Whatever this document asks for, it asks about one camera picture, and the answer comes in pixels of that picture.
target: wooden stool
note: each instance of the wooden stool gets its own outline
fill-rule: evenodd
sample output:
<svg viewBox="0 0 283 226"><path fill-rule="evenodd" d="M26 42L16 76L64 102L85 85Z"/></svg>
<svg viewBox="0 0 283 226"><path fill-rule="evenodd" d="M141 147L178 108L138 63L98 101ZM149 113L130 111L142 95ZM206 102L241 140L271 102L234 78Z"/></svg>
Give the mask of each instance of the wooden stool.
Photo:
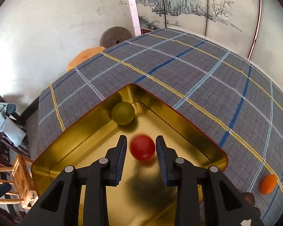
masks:
<svg viewBox="0 0 283 226"><path fill-rule="evenodd" d="M80 63L83 63L85 60L91 58L92 56L100 53L103 51L104 47L94 47L86 49L82 52L80 52L67 66L67 71L70 71L74 67L78 66Z"/></svg>
<svg viewBox="0 0 283 226"><path fill-rule="evenodd" d="M35 190L35 185L28 172L27 165L31 166L32 160L23 157L22 155L17 155L14 165L12 167L0 167L0 172L11 171L12 181L0 179L0 184L8 182L13 184L15 191L7 192L6 194L17 195L18 199L0 199L0 204L18 204L20 203L24 209L30 209L31 206L38 199L37 192Z"/></svg>

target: gray checkered fabric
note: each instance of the gray checkered fabric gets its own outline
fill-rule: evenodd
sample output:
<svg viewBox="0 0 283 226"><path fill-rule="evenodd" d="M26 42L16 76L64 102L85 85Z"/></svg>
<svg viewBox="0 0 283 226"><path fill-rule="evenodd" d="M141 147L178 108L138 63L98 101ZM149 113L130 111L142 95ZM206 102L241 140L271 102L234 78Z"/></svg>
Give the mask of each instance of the gray checkered fabric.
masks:
<svg viewBox="0 0 283 226"><path fill-rule="evenodd" d="M225 174L241 192L255 195L263 222L273 225L283 212L283 192L277 185L262 195L260 183L270 174L265 162L283 185L283 93L275 84L271 91L270 79L263 73L234 53L226 55L227 50L214 43L172 29L150 33L154 36L144 34L103 51L116 60L97 54L57 79L51 85L53 92L45 89L39 100L40 142L47 147L62 133L57 110L67 129L120 88L139 84L176 106L217 144L222 142L229 161ZM186 99L179 96L188 93Z"/></svg>

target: brown round object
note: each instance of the brown round object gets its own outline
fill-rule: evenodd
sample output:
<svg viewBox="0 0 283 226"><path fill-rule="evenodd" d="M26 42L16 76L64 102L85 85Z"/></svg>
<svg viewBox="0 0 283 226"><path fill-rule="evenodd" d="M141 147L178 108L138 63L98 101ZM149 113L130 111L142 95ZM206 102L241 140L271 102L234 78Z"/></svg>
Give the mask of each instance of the brown round object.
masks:
<svg viewBox="0 0 283 226"><path fill-rule="evenodd" d="M127 29L123 27L112 27L103 33L100 45L109 48L130 38L132 38L132 35Z"/></svg>
<svg viewBox="0 0 283 226"><path fill-rule="evenodd" d="M244 199L251 205L255 205L255 196L250 192L242 193Z"/></svg>
<svg viewBox="0 0 283 226"><path fill-rule="evenodd" d="M254 207L255 212L257 213L257 215L259 216L259 218L261 218L261 211L259 208Z"/></svg>

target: silver screw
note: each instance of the silver screw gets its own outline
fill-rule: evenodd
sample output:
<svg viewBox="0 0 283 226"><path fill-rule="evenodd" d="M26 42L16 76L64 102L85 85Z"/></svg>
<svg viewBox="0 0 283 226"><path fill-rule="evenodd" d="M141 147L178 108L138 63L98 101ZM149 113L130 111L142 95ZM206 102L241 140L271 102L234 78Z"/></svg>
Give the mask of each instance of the silver screw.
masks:
<svg viewBox="0 0 283 226"><path fill-rule="evenodd" d="M72 166L65 167L65 172L72 172L72 171L73 171Z"/></svg>
<svg viewBox="0 0 283 226"><path fill-rule="evenodd" d="M211 172L218 172L218 167L211 166L210 170L211 170Z"/></svg>
<svg viewBox="0 0 283 226"><path fill-rule="evenodd" d="M107 158L100 158L99 160L100 164L106 164L108 162Z"/></svg>
<svg viewBox="0 0 283 226"><path fill-rule="evenodd" d="M181 157L176 158L175 160L178 164L183 164L184 163L184 159Z"/></svg>

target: cloth on chair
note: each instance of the cloth on chair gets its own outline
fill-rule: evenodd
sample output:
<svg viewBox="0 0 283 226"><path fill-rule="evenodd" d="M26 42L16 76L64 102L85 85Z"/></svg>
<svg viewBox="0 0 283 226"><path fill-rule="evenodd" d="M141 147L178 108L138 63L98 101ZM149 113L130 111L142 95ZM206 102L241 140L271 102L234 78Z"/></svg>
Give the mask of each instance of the cloth on chair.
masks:
<svg viewBox="0 0 283 226"><path fill-rule="evenodd" d="M19 147L26 133L6 115L7 105L8 103L0 103L0 133L4 132L11 142Z"/></svg>

